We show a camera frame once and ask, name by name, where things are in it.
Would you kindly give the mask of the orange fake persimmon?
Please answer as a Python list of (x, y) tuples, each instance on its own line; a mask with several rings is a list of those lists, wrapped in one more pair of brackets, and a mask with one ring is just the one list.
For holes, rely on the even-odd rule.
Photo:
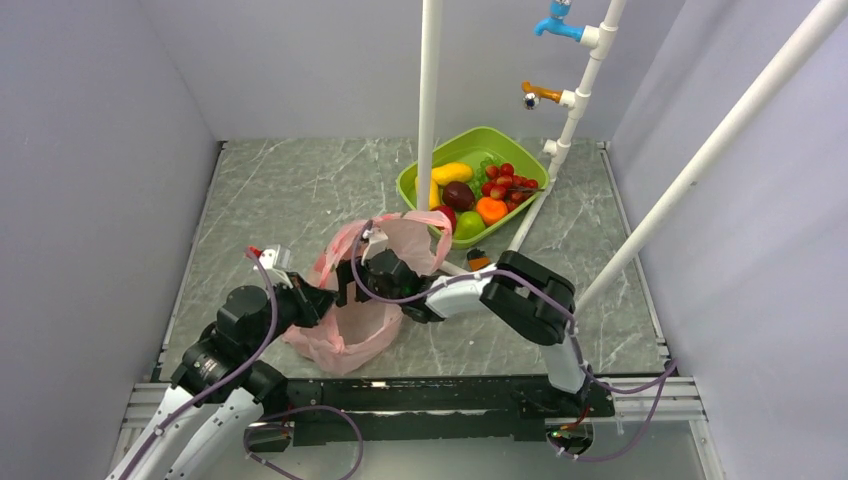
[(509, 213), (509, 208), (503, 200), (483, 197), (477, 201), (475, 211), (489, 227), (501, 221)]

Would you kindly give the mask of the pink plastic bag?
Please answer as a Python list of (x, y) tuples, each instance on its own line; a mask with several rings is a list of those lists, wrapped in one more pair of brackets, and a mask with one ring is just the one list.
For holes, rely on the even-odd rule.
[[(387, 247), (419, 275), (438, 270), (451, 249), (452, 224), (440, 211), (386, 214), (375, 217), (374, 224), (387, 235)], [(351, 258), (354, 239), (364, 225), (357, 220), (341, 227), (306, 274), (314, 287), (347, 294), (347, 304), (332, 307), (316, 327), (291, 326), (282, 335), (300, 355), (334, 375), (348, 374), (385, 350), (404, 318), (398, 305), (355, 301), (354, 283), (339, 286), (336, 270)]]

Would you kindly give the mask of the yellow fake mango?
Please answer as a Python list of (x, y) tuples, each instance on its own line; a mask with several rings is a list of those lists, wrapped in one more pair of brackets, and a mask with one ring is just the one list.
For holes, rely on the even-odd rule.
[(466, 163), (450, 162), (431, 170), (431, 179), (438, 186), (447, 186), (451, 182), (466, 183), (474, 177), (474, 169)]

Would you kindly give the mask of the blue plastic faucet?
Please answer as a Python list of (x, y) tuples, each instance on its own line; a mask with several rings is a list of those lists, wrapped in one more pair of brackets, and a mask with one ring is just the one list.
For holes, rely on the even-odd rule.
[(571, 3), (571, 0), (552, 0), (549, 5), (548, 16), (536, 24), (533, 29), (534, 34), (542, 36), (544, 33), (550, 33), (580, 42), (585, 28), (568, 25), (565, 22), (571, 10)]

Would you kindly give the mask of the dark red fake apple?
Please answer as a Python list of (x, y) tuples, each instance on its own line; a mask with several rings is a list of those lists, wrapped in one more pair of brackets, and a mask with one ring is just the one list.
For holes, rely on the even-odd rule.
[(466, 183), (452, 181), (442, 189), (442, 203), (455, 211), (465, 212), (474, 209), (476, 197)]

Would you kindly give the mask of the yellow fake banana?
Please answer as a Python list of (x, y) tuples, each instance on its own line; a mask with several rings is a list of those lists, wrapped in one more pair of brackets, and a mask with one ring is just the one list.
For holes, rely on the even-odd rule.
[(440, 186), (433, 179), (430, 179), (428, 183), (427, 200), (428, 209), (430, 211), (435, 210), (442, 205)]

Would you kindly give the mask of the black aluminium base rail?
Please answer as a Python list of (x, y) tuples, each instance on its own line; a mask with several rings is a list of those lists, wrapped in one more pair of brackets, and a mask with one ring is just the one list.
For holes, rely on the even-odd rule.
[(642, 379), (613, 376), (609, 392), (596, 384), (578, 397), (549, 385), (542, 375), (464, 376), (389, 379), (292, 379), (274, 400), (257, 401), (263, 418), (293, 427), (297, 446), (353, 441), (338, 416), (311, 406), (347, 412), (370, 441), (510, 437), (541, 439), (562, 424), (588, 428), (597, 423), (703, 420), (703, 404), (693, 380), (672, 377), (664, 387), (644, 391)]

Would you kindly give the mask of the white diagonal pole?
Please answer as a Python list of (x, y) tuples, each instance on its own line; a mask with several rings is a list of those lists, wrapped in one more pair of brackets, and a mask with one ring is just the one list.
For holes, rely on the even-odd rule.
[(823, 42), (847, 18), (847, 3), (819, 1), (775, 53), (738, 101), (706, 138), (599, 275), (576, 301), (581, 314), (632, 262), (693, 191), (707, 170), (728, 150), (763, 108), (780, 92)]

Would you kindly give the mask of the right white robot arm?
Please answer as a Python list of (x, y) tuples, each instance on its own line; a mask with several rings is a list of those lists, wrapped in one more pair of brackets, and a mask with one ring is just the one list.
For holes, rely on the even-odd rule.
[(587, 375), (576, 342), (575, 287), (519, 252), (506, 251), (496, 262), (471, 273), (425, 276), (386, 250), (369, 260), (342, 261), (336, 276), (338, 306), (349, 302), (346, 289), (353, 283), (357, 302), (396, 305), (422, 324), (490, 312), (539, 347), (557, 411), (574, 415), (588, 404)]

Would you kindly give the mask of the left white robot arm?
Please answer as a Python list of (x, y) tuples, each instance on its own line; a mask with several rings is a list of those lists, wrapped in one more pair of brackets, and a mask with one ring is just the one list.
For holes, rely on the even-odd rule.
[(285, 411), (288, 380), (258, 357), (288, 328), (318, 326), (338, 298), (295, 272), (288, 278), (270, 290), (242, 286), (228, 294), (110, 478), (192, 479), (237, 433)]

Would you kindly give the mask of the green fake pear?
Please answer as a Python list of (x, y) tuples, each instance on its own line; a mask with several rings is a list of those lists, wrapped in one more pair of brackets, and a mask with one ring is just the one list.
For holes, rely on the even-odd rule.
[(470, 240), (487, 228), (482, 216), (476, 211), (462, 212), (457, 217), (453, 237), (455, 240)]

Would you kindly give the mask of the green fake grapes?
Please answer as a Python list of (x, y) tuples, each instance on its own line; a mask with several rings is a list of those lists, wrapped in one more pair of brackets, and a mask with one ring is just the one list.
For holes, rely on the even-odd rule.
[(491, 180), (487, 174), (487, 168), (489, 166), (494, 166), (496, 169), (499, 169), (495, 158), (491, 155), (485, 156), (480, 164), (474, 168), (474, 175), (468, 182), (469, 187), (477, 199), (483, 196), (483, 185)]

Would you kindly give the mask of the orange plastic faucet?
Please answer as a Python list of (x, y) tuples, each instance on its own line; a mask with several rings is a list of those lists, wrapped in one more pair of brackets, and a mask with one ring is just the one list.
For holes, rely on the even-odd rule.
[(561, 91), (534, 86), (528, 81), (524, 81), (521, 84), (521, 89), (524, 92), (522, 103), (524, 108), (527, 110), (537, 108), (543, 100), (551, 101), (557, 105), (561, 103)]

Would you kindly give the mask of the white PVC pipe frame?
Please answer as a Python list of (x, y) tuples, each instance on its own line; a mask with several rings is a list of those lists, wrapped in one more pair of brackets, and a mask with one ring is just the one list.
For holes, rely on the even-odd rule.
[[(576, 127), (590, 102), (601, 65), (615, 41), (626, 4), (625, 0), (610, 2), (600, 24), (584, 26), (582, 40), (577, 42), (589, 49), (589, 59), (577, 89), (561, 91), (559, 105), (568, 109), (567, 118), (559, 138), (548, 141), (544, 147), (544, 151), (551, 156), (548, 174), (552, 182), (556, 181), (558, 171), (571, 149)], [(429, 182), (433, 166), (442, 17), (441, 1), (422, 3), (417, 174), (424, 184)]]

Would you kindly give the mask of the small black orange brush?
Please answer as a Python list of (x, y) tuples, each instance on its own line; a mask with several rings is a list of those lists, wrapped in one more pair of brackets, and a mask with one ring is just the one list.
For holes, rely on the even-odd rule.
[(479, 271), (492, 263), (490, 257), (481, 249), (470, 249), (466, 254), (469, 271)]

